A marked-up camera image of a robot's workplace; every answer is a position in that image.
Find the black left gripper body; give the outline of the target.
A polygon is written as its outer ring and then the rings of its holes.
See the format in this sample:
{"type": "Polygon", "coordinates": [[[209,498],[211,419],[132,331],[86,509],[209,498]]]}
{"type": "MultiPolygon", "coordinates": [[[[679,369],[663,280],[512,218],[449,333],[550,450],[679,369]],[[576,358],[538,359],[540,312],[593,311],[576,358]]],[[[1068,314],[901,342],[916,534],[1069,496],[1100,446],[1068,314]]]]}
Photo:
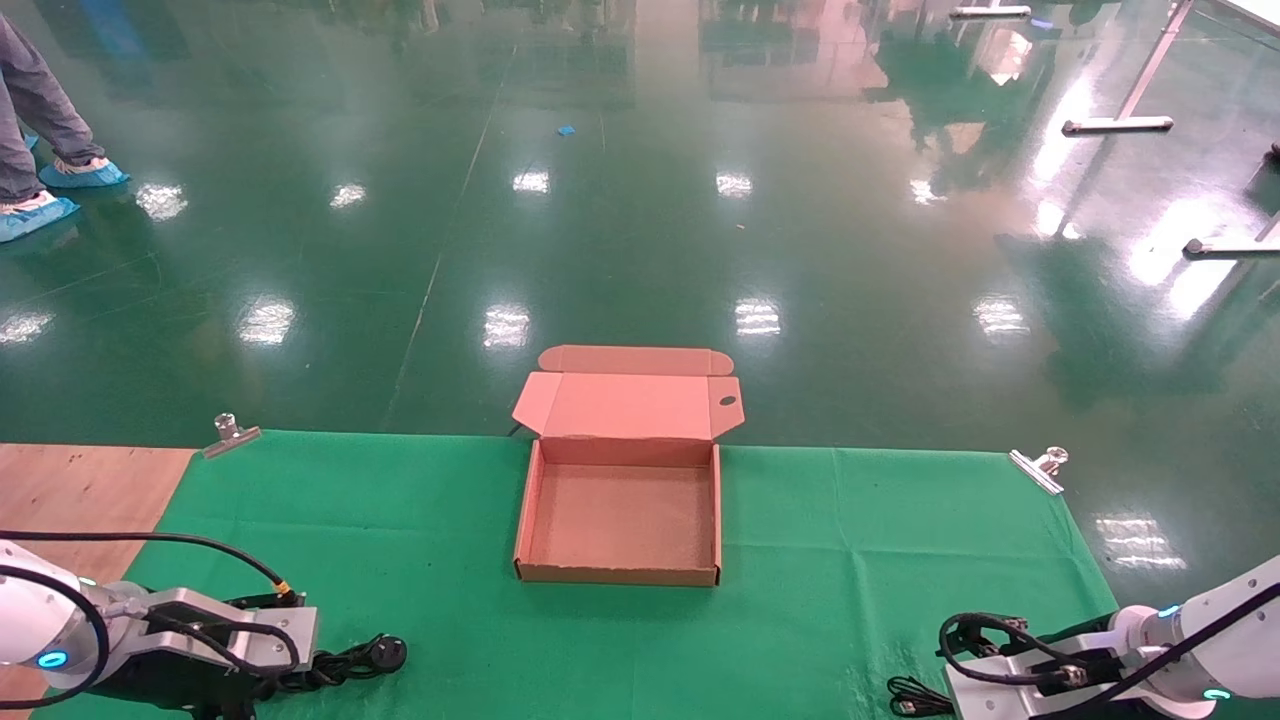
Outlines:
{"type": "Polygon", "coordinates": [[[192,719],[256,719],[279,676],[294,666],[247,673],[184,655],[136,655],[95,684],[95,694],[157,708],[184,711],[192,719]]]}

